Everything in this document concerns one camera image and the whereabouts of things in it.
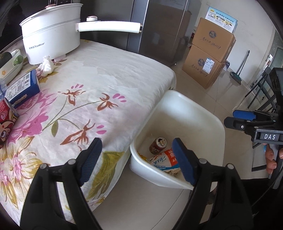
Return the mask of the person right hand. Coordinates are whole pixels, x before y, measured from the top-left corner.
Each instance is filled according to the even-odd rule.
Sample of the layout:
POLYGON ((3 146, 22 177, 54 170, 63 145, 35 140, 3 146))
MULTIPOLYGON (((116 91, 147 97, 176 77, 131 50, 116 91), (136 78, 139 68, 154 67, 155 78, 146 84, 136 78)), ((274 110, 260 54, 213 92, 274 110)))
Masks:
POLYGON ((266 159, 266 171, 268 174, 272 174, 273 171, 277 168, 277 163, 276 163, 276 157, 279 155, 280 159, 282 159, 282 149, 278 149, 278 145, 274 144, 266 144, 266 150, 265 150, 265 159, 266 159))

